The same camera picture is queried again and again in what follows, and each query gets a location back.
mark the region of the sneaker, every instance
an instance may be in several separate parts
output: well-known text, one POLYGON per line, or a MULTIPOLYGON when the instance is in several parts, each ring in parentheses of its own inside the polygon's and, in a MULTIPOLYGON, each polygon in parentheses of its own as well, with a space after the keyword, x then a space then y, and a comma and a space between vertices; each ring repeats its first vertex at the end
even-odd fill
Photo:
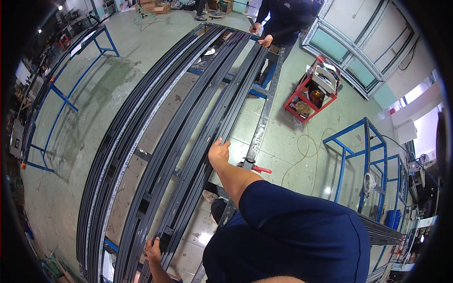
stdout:
POLYGON ((200 21, 200 22, 207 21, 207 19, 203 16, 195 16, 195 20, 200 21))
POLYGON ((218 195, 216 195, 213 192, 203 190, 203 198, 211 205, 216 199, 219 198, 218 195))

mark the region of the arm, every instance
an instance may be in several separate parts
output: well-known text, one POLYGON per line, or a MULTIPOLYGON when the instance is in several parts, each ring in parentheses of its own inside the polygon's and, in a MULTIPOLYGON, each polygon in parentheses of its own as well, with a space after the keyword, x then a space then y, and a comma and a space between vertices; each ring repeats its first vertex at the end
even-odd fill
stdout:
POLYGON ((284 38, 290 34, 293 34, 301 29, 304 29, 310 25, 310 22, 308 23, 295 23, 294 25, 291 25, 289 27, 286 27, 284 29, 281 29, 279 31, 271 33, 273 40, 276 40, 278 42, 279 39, 284 38))
POLYGON ((263 178, 252 171, 229 164, 230 152, 228 147, 231 143, 226 141, 220 145, 221 142, 222 138, 216 140, 209 149, 207 156, 212 168, 219 176, 223 188, 239 207, 239 200, 246 188, 255 181, 263 180, 263 178))
POLYGON ((149 238, 145 245, 145 258, 148 260, 151 275, 156 283, 173 283, 173 280, 165 272, 160 263, 159 237, 156 237, 153 245, 153 238, 149 238))
POLYGON ((269 0, 263 0, 260 9, 258 10, 255 23, 261 24, 267 15, 269 15, 269 0))

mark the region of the forearm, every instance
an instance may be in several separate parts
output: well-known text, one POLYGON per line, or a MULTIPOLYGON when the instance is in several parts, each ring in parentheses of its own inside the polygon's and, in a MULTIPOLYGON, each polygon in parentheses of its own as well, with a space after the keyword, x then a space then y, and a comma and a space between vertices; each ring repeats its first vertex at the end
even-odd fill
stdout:
POLYGON ((165 270, 160 265, 160 259, 150 260, 149 269, 151 270, 151 275, 153 276, 153 280, 156 283, 173 283, 173 280, 170 276, 165 272, 165 270))
POLYGON ((246 188, 254 181, 263 180, 258 174, 231 165, 224 160, 211 160, 211 165, 219 176, 223 188, 237 207, 239 207, 239 200, 246 188))

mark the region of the yellow hose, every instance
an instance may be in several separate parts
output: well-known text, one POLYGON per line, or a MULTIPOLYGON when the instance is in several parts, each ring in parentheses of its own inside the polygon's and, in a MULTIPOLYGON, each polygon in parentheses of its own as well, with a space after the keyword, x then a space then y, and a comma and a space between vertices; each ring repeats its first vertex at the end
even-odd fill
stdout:
MULTIPOLYGON (((316 167, 315 167, 315 171, 314 171, 314 179, 313 179, 313 187, 312 187, 312 191, 310 193, 310 195, 313 195, 313 191, 314 191, 314 186, 315 186, 315 183, 316 183, 316 174, 317 174, 317 171, 318 171, 318 151, 319 149, 321 148, 321 144, 323 143, 323 136, 325 134, 325 132, 327 130, 332 130, 333 132, 335 133, 338 133, 336 130, 332 129, 332 128, 326 128, 322 135, 321 135, 321 140, 319 141, 319 146, 316 147, 316 143, 314 141, 314 139, 312 137, 310 137, 310 133, 309 133, 309 129, 308 129, 308 124, 307 124, 307 133, 306 134, 301 134, 298 138, 297 138, 297 141, 296 141, 296 147, 297 147, 297 150, 299 151, 299 153, 303 156, 301 160, 299 160, 295 165, 292 165, 290 168, 288 168, 288 170, 286 170, 285 174, 283 175, 283 179, 282 179, 282 183, 281 183, 281 186, 283 187, 283 183, 285 182, 285 179, 286 179, 286 176, 288 175, 289 171, 294 168, 295 166, 299 165, 305 158, 311 158, 313 156, 316 155, 316 167), (300 151, 300 148, 299 148, 299 139, 302 138, 302 137, 308 137, 308 146, 307 146, 307 151, 305 153, 302 153, 300 151), (316 153, 311 155, 311 156, 307 156, 308 154, 308 150, 310 149, 310 140, 313 141, 313 144, 315 146, 315 149, 316 149, 316 153)), ((362 143, 364 143, 365 141, 362 141, 361 143, 359 143, 358 145, 355 145, 355 146, 348 146, 346 143, 344 143, 341 138, 338 138, 344 145, 346 145, 347 147, 349 148, 356 148, 358 147, 359 145, 361 145, 362 143)))

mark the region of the hand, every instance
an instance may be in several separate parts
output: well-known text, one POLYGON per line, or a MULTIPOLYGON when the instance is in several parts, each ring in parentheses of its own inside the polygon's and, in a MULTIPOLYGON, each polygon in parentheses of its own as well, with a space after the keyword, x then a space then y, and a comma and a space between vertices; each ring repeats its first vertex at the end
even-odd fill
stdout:
POLYGON ((228 150, 228 147, 231 145, 230 141, 227 140, 224 144, 220 145, 221 142, 222 138, 216 140, 207 153, 207 157, 211 164, 216 160, 228 162, 228 159, 230 158, 230 151, 228 150))
POLYGON ((268 34, 264 39, 258 40, 258 43, 264 47, 269 47, 272 40, 274 40, 274 38, 272 37, 272 35, 268 34))
POLYGON ((255 23, 255 25, 251 25, 250 28, 249 28, 249 31, 251 34, 254 34, 254 33, 257 33, 259 32, 259 30, 261 29, 261 24, 260 23, 255 23))
POLYGON ((159 248, 160 239, 156 237, 153 245, 153 238, 149 238, 145 244, 145 259, 148 261, 158 261, 160 263, 160 248, 159 248))

